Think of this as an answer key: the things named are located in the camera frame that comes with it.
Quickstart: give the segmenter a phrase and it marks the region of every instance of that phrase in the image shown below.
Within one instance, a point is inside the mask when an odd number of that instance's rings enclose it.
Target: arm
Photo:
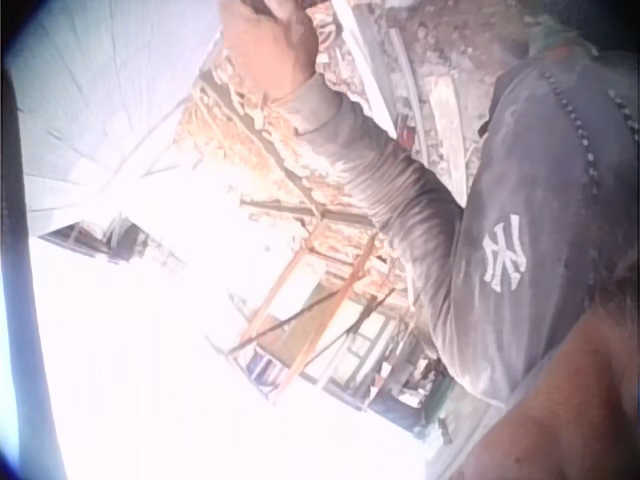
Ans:
[[[321,76],[276,102],[299,138],[327,158],[348,192],[414,270],[424,321],[448,314],[463,210],[435,173],[412,159],[360,105]]]
[[[333,163],[347,190],[411,264],[426,308],[423,320],[446,318],[461,207],[431,170],[315,74],[318,37],[299,4],[265,3],[274,18],[221,0],[225,47],[235,67],[276,100],[302,141]]]

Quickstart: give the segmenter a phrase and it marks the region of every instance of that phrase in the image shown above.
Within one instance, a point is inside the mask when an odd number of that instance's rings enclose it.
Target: sleeve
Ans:
[[[451,192],[319,75],[275,106],[299,138],[333,165],[356,203],[411,264],[425,321],[448,315],[463,213]]]

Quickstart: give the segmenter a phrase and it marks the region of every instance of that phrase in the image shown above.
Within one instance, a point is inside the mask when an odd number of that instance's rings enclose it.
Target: ny logo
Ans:
[[[496,234],[495,243],[491,241],[489,235],[485,235],[482,241],[484,253],[487,255],[487,271],[484,274],[484,281],[491,285],[491,288],[496,292],[502,291],[502,271],[504,269],[509,274],[512,291],[516,289],[522,274],[527,269],[527,259],[520,246],[520,217],[518,215],[510,215],[509,217],[513,252],[507,248],[504,222],[499,223],[493,229]]]

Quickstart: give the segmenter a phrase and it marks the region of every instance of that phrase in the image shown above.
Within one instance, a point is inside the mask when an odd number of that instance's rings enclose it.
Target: gray jacket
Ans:
[[[637,242],[637,78],[577,49],[503,74],[465,210],[320,76],[277,106],[411,264],[452,376],[503,405]]]

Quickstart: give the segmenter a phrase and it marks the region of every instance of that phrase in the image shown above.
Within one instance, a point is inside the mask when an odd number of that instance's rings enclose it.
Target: person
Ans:
[[[496,81],[463,209],[432,170],[315,73],[317,36],[296,2],[266,3],[275,19],[221,3],[225,47],[411,265],[424,306],[418,330],[453,378],[512,410],[543,373],[553,377],[554,363],[587,355],[587,337],[599,339],[578,322],[638,241],[636,59],[598,54],[575,33],[543,25],[529,58]],[[598,383],[597,370],[583,373]],[[601,385],[615,383],[611,369],[600,373]],[[595,394],[593,384],[573,385]]]
[[[452,480],[640,478],[638,253]]]

